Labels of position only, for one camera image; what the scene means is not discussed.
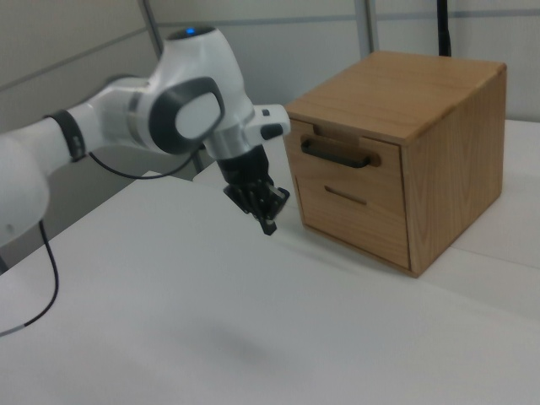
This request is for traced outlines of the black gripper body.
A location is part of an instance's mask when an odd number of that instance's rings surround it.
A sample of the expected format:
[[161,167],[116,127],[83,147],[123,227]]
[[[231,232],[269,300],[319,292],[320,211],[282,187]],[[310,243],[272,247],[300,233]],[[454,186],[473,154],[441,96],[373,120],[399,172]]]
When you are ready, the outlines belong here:
[[228,197],[247,197],[253,192],[256,197],[267,198],[268,185],[273,180],[268,174],[269,163],[262,145],[231,159],[219,159],[217,163],[227,183],[224,193]]

